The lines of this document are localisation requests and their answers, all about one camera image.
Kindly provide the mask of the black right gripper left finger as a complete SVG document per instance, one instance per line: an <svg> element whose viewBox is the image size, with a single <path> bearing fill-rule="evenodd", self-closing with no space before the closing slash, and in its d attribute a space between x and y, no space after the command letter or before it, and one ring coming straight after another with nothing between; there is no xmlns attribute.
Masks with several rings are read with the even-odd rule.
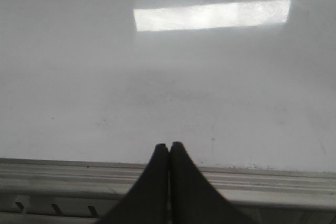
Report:
<svg viewBox="0 0 336 224"><path fill-rule="evenodd" d="M158 144L139 179L97 223L166 223L168 178L169 152Z"/></svg>

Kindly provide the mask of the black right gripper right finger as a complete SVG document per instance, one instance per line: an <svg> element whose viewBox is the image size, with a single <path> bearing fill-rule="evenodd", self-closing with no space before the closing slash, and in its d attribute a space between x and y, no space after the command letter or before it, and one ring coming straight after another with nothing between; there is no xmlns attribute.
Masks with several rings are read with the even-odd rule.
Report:
<svg viewBox="0 0 336 224"><path fill-rule="evenodd" d="M170 150L170 185L173 223L252 223L208 182L181 142Z"/></svg>

